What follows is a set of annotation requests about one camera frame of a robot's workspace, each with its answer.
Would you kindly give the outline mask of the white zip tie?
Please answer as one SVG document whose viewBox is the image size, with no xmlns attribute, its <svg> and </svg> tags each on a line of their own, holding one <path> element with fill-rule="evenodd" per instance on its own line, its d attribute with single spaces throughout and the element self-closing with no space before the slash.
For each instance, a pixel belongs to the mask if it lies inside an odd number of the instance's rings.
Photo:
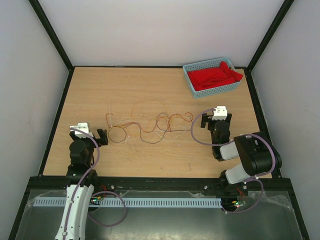
<svg viewBox="0 0 320 240">
<path fill-rule="evenodd" d="M 111 108 L 111 100 L 109 100 L 109 104 L 108 104 L 108 118 L 109 118 L 109 125 L 110 125 L 110 128 L 113 127 L 113 123 L 112 123 L 112 108 Z"/>
</svg>

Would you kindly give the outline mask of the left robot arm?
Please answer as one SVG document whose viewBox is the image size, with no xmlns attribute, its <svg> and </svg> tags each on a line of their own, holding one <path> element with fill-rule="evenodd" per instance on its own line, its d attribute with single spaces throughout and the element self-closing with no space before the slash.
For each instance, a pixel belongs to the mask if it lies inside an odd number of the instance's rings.
<svg viewBox="0 0 320 240">
<path fill-rule="evenodd" d="M 108 145 L 107 131 L 97 129 L 95 137 L 88 127 L 71 126 L 69 146 L 70 165 L 67 168 L 66 202 L 58 227 L 56 240 L 84 240 L 89 203 L 92 194 L 100 188 L 98 174 L 94 170 L 100 158 L 100 147 Z"/>
</svg>

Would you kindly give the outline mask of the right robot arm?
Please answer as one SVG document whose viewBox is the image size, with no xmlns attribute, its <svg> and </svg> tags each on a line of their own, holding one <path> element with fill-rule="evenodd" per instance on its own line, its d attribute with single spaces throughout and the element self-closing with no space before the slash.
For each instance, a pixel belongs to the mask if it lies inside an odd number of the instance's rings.
<svg viewBox="0 0 320 240">
<path fill-rule="evenodd" d="M 231 142 L 231 119 L 230 113 L 225 119 L 215 119 L 214 115 L 203 113 L 200 124 L 201 128 L 207 127 L 210 131 L 212 155 L 216 160 L 223 162 L 240 159 L 240 164 L 220 174 L 218 188 L 225 195 L 231 194 L 243 180 L 282 167 L 280 154 L 265 139 L 266 135 L 262 131 L 254 132 L 254 136 L 236 136 Z"/>
</svg>

